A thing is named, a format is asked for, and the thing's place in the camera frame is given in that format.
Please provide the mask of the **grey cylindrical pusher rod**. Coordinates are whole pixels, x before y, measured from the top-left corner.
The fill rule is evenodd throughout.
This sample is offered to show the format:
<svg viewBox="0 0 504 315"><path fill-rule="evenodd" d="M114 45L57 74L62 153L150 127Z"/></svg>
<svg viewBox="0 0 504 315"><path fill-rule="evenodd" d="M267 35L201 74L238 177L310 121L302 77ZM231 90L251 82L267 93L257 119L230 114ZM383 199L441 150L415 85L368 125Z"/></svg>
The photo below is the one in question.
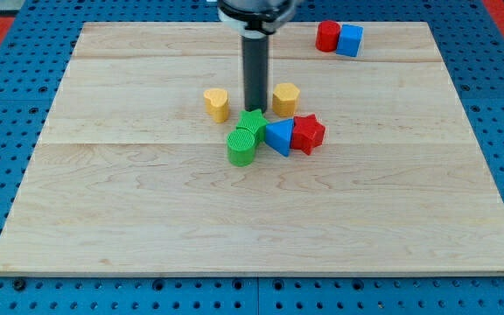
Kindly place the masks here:
<svg viewBox="0 0 504 315"><path fill-rule="evenodd" d="M269 37L241 38L244 108L267 109Z"/></svg>

